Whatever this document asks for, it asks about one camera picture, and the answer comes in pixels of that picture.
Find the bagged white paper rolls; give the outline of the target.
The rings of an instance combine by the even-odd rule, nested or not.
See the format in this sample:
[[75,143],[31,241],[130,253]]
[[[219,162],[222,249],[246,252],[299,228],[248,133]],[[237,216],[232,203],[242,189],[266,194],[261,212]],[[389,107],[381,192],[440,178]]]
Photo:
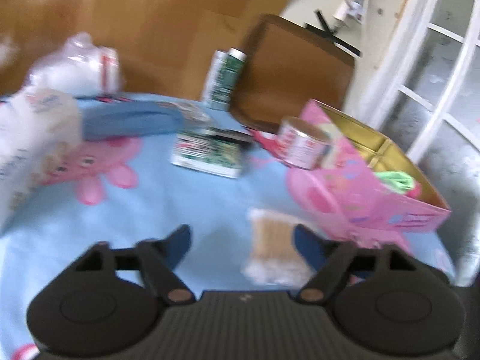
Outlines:
[[95,46],[89,33],[78,33],[39,58],[28,69],[24,84],[76,98],[110,96],[121,89],[119,55],[113,48]]

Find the pink gold tin box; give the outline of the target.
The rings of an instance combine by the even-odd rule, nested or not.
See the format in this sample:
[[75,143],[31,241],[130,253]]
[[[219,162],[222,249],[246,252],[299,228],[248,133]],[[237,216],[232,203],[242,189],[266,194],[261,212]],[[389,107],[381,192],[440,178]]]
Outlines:
[[[442,195],[388,137],[315,99],[300,117],[328,133],[331,148],[320,168],[289,169],[286,185],[328,237],[406,250],[404,233],[432,233],[450,216]],[[408,173],[416,188],[392,192],[375,176],[385,171]]]

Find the green patterned tissue packet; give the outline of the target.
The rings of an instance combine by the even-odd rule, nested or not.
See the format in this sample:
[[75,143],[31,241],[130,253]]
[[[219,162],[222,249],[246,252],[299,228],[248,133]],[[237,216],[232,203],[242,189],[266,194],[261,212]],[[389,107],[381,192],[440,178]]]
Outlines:
[[197,172],[237,179],[242,173],[240,145],[198,133],[176,135],[171,164]]

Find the white framed glass door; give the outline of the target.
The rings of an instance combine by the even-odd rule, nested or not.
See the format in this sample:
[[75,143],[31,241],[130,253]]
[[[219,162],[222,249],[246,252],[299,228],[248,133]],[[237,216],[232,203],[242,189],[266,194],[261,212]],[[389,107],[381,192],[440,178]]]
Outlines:
[[455,283],[479,276],[479,0],[415,0],[360,112],[445,197]]

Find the large white tissue pack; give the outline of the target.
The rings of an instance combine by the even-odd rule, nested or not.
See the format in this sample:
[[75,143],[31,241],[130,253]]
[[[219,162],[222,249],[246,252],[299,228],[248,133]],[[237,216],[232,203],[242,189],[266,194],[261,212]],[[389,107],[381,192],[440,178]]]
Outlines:
[[1,103],[1,226],[82,142],[77,100],[27,87]]

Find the blue folded towel pack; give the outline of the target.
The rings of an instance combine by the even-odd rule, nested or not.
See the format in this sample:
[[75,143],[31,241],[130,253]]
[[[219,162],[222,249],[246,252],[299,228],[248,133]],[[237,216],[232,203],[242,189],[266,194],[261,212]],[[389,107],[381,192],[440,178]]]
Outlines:
[[84,141],[171,134],[185,127],[185,117],[169,102],[112,103],[83,110],[81,118]]

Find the blue pig print tablecloth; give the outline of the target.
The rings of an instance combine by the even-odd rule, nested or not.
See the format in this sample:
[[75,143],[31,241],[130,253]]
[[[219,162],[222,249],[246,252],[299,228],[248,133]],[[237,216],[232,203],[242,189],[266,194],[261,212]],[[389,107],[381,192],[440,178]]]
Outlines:
[[[241,152],[230,179],[171,164],[181,132],[83,143],[18,209],[1,233],[3,359],[453,358],[464,311],[440,270],[395,243],[328,237],[290,195],[293,166],[269,139]],[[355,243],[345,288],[304,304],[302,287],[251,282],[252,208]],[[174,272],[195,303],[164,304],[137,243],[182,224],[191,245]]]

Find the wood pattern board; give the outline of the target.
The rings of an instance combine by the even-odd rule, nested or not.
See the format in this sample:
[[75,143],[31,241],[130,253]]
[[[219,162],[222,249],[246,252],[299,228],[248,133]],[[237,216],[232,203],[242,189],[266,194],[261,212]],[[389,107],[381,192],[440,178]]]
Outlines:
[[128,92],[196,99],[216,50],[238,47],[259,16],[289,0],[1,0],[1,39],[14,48],[1,91],[18,90],[29,67],[72,35],[120,56]]

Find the red white tin can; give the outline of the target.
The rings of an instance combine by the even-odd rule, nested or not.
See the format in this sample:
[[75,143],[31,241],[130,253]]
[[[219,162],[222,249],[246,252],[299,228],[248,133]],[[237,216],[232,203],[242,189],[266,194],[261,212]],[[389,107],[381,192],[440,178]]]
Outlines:
[[319,127],[289,116],[282,120],[277,133],[277,154],[292,167],[317,169],[321,167],[330,142],[329,135]]

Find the green soft item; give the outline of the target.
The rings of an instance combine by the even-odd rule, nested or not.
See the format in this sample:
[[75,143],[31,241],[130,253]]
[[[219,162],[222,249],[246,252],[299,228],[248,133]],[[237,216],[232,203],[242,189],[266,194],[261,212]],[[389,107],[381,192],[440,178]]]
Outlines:
[[405,195],[416,188],[416,180],[406,172],[375,172],[375,176],[392,192]]

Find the green white drink carton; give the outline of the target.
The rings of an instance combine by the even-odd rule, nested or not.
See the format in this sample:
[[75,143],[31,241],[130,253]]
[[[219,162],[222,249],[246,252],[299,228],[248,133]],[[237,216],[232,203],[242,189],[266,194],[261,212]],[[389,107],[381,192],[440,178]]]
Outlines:
[[201,95],[205,107],[219,111],[230,108],[231,95],[246,59],[247,55],[239,49],[215,51]]

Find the cotton swab pack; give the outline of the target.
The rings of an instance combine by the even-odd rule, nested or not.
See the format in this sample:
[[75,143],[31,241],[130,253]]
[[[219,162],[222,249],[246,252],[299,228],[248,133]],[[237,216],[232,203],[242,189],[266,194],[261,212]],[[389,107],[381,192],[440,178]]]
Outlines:
[[294,229],[301,219],[260,208],[250,209],[247,218],[252,229],[252,247],[242,273],[258,285],[298,289],[306,284],[312,269],[294,245]]

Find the white power strip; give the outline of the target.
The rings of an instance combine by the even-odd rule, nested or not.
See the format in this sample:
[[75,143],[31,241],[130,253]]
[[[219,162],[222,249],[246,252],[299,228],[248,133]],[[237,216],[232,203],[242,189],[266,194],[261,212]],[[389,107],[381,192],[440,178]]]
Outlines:
[[346,23],[353,19],[359,24],[366,24],[366,16],[370,0],[343,0],[333,17],[338,23]]

